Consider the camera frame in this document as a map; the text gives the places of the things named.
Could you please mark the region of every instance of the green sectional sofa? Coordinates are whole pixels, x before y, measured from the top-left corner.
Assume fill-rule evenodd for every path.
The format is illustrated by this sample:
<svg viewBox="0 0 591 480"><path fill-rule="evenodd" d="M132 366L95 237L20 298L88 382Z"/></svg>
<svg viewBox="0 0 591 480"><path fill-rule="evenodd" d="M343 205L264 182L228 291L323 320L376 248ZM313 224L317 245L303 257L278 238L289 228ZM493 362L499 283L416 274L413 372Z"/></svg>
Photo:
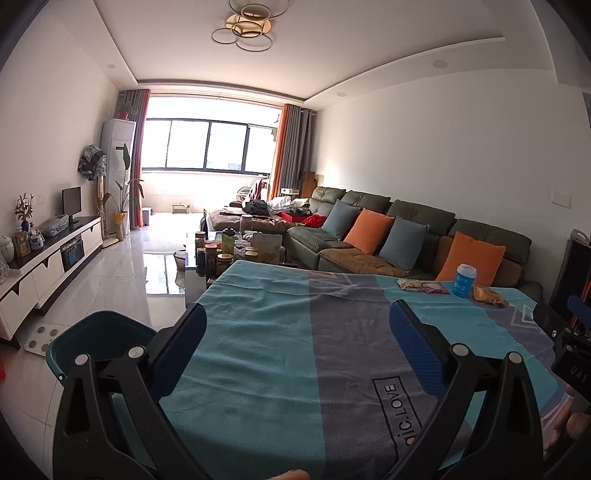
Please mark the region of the green sectional sofa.
<svg viewBox="0 0 591 480"><path fill-rule="evenodd" d="M310 199L310 209L328 215L340 200L348 205L367 208L393 218L429 225L427 237L415 267L405 272L376 255L368 255L352 245L329 235L320 228L295 226L288 230L284 246L290 256L306 268L337 273L388 275L391 277L433 280L443 268L456 232L494 245L505 245L505 257L492 283L494 287L518 288L535 301L542 298L542 286L527 281L524 271L530 257L531 240L520 233L456 215L438 208L395 200L364 192L318 187Z"/></svg>

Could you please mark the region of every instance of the small table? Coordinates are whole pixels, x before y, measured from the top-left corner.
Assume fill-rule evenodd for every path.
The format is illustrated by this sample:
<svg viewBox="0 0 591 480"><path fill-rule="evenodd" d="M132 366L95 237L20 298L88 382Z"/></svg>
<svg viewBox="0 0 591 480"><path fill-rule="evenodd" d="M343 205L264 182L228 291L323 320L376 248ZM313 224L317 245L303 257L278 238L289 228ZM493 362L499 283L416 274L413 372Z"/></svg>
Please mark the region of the small table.
<svg viewBox="0 0 591 480"><path fill-rule="evenodd" d="M173 213L191 213L191 205L188 203L173 203Z"/></svg>

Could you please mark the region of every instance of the food package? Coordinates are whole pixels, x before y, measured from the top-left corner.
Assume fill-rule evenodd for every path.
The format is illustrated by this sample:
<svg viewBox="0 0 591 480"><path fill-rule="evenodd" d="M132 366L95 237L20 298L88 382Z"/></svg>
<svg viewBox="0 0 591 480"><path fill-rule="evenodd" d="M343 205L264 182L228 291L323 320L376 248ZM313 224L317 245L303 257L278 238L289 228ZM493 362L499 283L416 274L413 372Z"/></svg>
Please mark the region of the food package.
<svg viewBox="0 0 591 480"><path fill-rule="evenodd" d="M259 252L259 263L279 265L281 259L281 235L274 233L246 232L244 238Z"/></svg>
<svg viewBox="0 0 591 480"><path fill-rule="evenodd" d="M437 281L431 280L411 280L409 278L399 278L398 285L403 290L421 291L423 293L439 293L449 295L449 290Z"/></svg>
<svg viewBox="0 0 591 480"><path fill-rule="evenodd" d="M473 295L474 300L481 301L482 303L489 303L490 305L497 305L502 307L506 307L507 305L509 305L507 301L503 298L503 295L495 291L492 291L488 287L474 286Z"/></svg>

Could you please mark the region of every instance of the television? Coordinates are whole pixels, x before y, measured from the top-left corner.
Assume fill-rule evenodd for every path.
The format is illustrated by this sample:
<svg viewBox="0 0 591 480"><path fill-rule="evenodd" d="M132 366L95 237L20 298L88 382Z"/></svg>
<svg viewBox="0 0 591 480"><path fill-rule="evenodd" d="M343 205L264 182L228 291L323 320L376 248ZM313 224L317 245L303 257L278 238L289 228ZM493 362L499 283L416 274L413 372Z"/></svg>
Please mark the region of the television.
<svg viewBox="0 0 591 480"><path fill-rule="evenodd" d="M80 187L62 190L61 202L64 206L64 215L69 217L69 224L73 225L74 223L77 223L78 220L74 219L74 214L82 211L82 195L80 193Z"/></svg>

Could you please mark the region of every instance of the pile of clothes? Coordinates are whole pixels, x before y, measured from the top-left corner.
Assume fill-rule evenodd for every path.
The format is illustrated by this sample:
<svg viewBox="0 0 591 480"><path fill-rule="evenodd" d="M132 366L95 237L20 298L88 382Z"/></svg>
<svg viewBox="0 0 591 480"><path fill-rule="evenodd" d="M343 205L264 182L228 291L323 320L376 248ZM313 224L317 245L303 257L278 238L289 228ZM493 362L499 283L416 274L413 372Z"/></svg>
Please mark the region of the pile of clothes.
<svg viewBox="0 0 591 480"><path fill-rule="evenodd" d="M242 208L244 213L254 216L277 215L280 212L286 212L293 217L307 217L312 215L308 199L295 199L291 197L275 197L269 202L264 200L253 200L246 202Z"/></svg>

